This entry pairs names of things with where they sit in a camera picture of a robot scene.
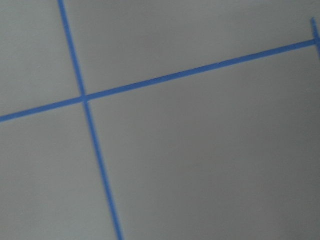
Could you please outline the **brown paper table cover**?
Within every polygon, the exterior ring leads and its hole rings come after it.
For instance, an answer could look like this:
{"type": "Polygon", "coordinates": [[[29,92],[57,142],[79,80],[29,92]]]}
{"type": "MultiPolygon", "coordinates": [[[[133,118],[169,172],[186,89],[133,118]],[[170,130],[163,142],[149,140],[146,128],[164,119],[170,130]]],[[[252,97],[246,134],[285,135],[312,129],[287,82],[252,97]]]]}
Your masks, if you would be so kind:
{"type": "Polygon", "coordinates": [[[3,240],[317,240],[317,0],[3,0],[3,240]]]}

